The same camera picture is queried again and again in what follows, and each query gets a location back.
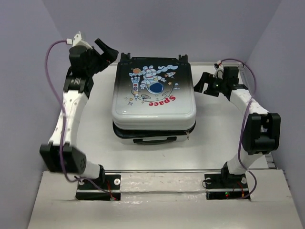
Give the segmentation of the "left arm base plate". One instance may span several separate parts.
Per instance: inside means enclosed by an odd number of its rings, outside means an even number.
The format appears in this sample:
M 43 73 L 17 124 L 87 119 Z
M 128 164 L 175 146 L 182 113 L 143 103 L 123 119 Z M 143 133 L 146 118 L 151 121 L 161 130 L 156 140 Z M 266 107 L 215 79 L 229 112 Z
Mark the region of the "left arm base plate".
M 77 184 L 75 198 L 84 201 L 120 201 L 121 174 L 106 173 L 105 180 L 81 179 Z

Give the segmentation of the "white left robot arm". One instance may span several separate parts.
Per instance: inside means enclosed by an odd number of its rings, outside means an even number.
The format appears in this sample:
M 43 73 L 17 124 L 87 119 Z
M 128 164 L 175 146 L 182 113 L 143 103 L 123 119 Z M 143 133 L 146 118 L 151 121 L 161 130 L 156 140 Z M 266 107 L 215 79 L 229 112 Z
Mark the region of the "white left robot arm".
M 52 48 L 60 43 L 70 45 L 68 68 L 62 94 L 58 94 L 51 82 L 48 59 Z M 95 44 L 102 54 L 83 39 L 56 41 L 47 49 L 44 68 L 49 86 L 60 104 L 60 114 L 48 143 L 40 146 L 40 155 L 52 173 L 64 174 L 69 182 L 88 180 L 94 188 L 105 184 L 102 165 L 90 162 L 77 148 L 77 133 L 82 112 L 89 100 L 94 82 L 93 76 L 105 70 L 118 57 L 118 51 L 97 38 Z

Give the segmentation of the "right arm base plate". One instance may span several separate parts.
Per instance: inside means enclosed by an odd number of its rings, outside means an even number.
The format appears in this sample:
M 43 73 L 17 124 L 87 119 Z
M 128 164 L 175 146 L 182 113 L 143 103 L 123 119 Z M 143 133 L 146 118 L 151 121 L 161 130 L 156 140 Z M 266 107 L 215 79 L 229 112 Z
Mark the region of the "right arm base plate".
M 245 174 L 222 176 L 220 173 L 204 175 L 202 186 L 207 200 L 250 199 Z

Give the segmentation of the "black hard-shell suitcase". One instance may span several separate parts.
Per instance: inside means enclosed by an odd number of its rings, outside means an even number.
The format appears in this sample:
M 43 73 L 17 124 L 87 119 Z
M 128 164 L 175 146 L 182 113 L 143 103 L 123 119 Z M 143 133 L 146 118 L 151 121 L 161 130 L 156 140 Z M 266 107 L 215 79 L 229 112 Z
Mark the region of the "black hard-shell suitcase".
M 179 57 L 122 53 L 112 100 L 112 128 L 125 144 L 185 141 L 196 125 L 191 65 Z

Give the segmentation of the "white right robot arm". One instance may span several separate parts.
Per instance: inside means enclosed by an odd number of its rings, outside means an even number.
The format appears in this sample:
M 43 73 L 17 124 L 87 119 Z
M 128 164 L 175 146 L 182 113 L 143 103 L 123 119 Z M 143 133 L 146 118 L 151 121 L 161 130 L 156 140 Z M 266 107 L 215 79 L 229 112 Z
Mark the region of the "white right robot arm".
M 232 186 L 256 160 L 276 150 L 280 140 L 280 115 L 263 108 L 239 82 L 238 75 L 238 67 L 220 67 L 215 73 L 204 72 L 194 87 L 210 96 L 223 94 L 244 115 L 238 152 L 225 162 L 219 175 L 224 187 Z

